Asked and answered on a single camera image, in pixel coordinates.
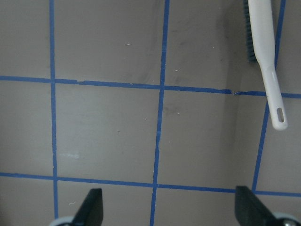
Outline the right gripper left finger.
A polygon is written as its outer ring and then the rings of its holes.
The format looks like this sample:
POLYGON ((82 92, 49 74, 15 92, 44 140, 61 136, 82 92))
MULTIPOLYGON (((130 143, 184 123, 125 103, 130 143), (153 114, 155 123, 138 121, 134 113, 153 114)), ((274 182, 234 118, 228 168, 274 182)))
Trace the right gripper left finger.
POLYGON ((72 226, 100 226, 103 222, 103 194, 101 188, 91 189, 75 214, 72 226))

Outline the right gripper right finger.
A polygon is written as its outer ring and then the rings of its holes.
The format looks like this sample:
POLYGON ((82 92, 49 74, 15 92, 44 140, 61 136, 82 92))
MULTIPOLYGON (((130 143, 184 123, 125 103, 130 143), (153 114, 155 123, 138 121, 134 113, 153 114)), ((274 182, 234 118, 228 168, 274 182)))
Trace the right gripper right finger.
POLYGON ((235 217, 240 226, 277 226, 278 220, 247 186, 236 186, 235 217))

